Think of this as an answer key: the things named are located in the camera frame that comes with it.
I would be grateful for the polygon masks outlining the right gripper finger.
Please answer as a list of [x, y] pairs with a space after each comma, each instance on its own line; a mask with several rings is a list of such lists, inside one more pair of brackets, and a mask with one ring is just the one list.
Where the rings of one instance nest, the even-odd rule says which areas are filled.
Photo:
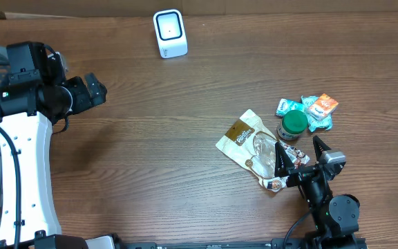
[[294, 163], [290, 160], [280, 142], [275, 144], [275, 177], [286, 177], [295, 169]]
[[331, 148], [327, 146], [318, 136], [313, 137], [313, 146], [315, 150], [316, 161], [319, 161], [324, 151], [329, 151]]

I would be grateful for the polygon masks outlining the teal tissue pack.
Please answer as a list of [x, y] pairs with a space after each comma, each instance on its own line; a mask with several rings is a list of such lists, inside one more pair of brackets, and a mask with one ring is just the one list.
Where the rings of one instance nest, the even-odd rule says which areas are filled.
[[293, 111], [293, 110], [304, 112], [305, 107], [300, 102], [295, 102], [293, 100], [281, 99], [279, 101], [277, 109], [276, 109], [276, 115], [278, 117], [283, 117], [287, 112]]

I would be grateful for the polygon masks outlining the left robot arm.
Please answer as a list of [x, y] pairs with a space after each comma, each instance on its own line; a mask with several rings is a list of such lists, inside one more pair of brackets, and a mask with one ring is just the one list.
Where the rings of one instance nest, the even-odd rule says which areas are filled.
[[41, 42], [0, 46], [0, 248], [107, 248], [116, 234], [83, 239], [61, 232], [50, 177], [53, 126], [106, 101], [92, 73], [66, 77], [63, 56]]

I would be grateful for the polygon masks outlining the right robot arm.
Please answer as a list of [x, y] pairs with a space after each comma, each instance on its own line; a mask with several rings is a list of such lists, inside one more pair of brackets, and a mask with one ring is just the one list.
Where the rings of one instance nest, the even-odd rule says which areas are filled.
[[[316, 163], [296, 168], [280, 143], [275, 144], [275, 174], [287, 179], [288, 187], [298, 187], [308, 204], [305, 213], [287, 231], [283, 239], [272, 239], [273, 248], [366, 249], [364, 238], [355, 237], [359, 230], [359, 200], [351, 194], [334, 196], [329, 181], [339, 175], [346, 164], [345, 154], [313, 137]], [[303, 238], [291, 239], [296, 226], [307, 217], [314, 220], [315, 230]]]

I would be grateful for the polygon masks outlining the beige snack bag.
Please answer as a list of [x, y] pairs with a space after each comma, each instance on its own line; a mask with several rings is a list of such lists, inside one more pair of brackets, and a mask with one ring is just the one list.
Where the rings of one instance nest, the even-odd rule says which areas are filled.
[[216, 147], [251, 172], [265, 189], [279, 192], [287, 179], [275, 175], [275, 145], [279, 139], [248, 109], [216, 143]]

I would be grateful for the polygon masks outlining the green lid jar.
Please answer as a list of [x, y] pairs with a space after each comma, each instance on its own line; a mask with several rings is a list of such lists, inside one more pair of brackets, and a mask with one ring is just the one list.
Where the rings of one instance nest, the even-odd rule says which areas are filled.
[[307, 116], [299, 110], [288, 111], [276, 130], [283, 140], [296, 140], [307, 129]]

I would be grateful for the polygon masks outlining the orange tissue pack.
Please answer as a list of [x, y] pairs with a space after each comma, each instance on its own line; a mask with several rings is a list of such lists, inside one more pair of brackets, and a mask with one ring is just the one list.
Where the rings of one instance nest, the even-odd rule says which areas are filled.
[[324, 93], [307, 108], [307, 112], [316, 120], [323, 120], [328, 117], [338, 105], [339, 103], [334, 98]]

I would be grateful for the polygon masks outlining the light green wipes packet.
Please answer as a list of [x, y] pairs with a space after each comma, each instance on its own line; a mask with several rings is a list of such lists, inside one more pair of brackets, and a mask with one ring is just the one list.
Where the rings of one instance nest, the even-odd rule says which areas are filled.
[[322, 120], [317, 120], [307, 112], [307, 108], [311, 104], [313, 104], [317, 99], [318, 99], [317, 96], [301, 97], [301, 102], [304, 106], [304, 113], [306, 114], [308, 120], [308, 129], [310, 130], [310, 132], [314, 132], [316, 129], [325, 129], [326, 131], [328, 131], [333, 127], [331, 115], [327, 116]]

